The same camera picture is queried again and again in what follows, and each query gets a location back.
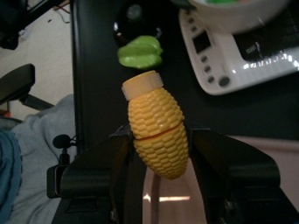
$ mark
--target display screen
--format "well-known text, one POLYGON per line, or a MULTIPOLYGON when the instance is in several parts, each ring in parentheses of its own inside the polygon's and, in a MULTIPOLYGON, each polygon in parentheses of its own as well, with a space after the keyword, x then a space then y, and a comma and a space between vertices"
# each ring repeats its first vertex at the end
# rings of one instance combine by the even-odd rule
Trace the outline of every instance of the display screen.
POLYGON ((196 50, 196 53, 200 53, 204 49, 207 49, 211 46, 211 41, 208 37, 208 33, 203 32, 193 40, 193 47, 196 50))

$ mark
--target person's leg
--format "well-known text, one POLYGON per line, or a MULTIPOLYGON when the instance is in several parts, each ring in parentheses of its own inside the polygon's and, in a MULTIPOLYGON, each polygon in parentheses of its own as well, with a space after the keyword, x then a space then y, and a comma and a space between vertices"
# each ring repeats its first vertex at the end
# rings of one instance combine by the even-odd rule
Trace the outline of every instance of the person's leg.
MULTIPOLYGON (((59 163, 61 150, 52 145, 52 139, 61 134, 75 136, 73 96, 64 97, 57 105, 36 115, 28 115, 13 128, 23 160, 23 174, 19 194, 6 223, 52 223, 60 199, 47 197, 47 170, 59 163)), ((71 159, 75 147, 68 150, 71 159)))

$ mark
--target floor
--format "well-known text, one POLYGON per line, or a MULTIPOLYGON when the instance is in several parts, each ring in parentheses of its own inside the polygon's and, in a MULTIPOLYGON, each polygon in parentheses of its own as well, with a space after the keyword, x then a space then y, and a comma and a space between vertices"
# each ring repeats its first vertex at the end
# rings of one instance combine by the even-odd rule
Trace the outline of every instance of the floor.
MULTIPOLYGON (((299 170, 297 142, 233 136, 260 149, 276 162, 280 187, 299 211, 296 178, 299 170)), ((144 224, 207 224, 200 185, 189 160, 185 173, 175 180, 159 178, 148 169, 144 180, 144 224)))
MULTIPOLYGON (((0 77, 19 66, 35 65, 36 83, 31 95, 55 104, 71 94, 71 15, 64 10, 49 10, 25 29, 17 48, 0 48, 0 77)), ((12 117, 24 119, 37 111, 27 108, 19 101, 9 103, 12 117)))

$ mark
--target green toy pepper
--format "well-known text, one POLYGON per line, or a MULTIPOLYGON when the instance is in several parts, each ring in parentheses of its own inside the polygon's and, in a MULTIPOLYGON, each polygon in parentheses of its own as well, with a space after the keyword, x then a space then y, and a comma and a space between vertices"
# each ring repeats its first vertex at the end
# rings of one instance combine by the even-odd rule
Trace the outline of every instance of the green toy pepper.
POLYGON ((151 69, 163 63, 163 48, 152 36, 140 36, 117 50, 119 63, 124 67, 151 69))

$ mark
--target yellow corn cob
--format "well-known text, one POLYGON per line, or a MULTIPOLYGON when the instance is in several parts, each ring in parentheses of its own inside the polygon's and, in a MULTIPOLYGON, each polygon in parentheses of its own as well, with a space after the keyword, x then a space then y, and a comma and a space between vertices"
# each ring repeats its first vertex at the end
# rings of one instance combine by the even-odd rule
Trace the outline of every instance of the yellow corn cob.
POLYGON ((176 179, 188 159, 183 112, 176 100, 155 71, 124 82, 123 91, 129 100, 128 121, 137 154, 157 175, 176 179))

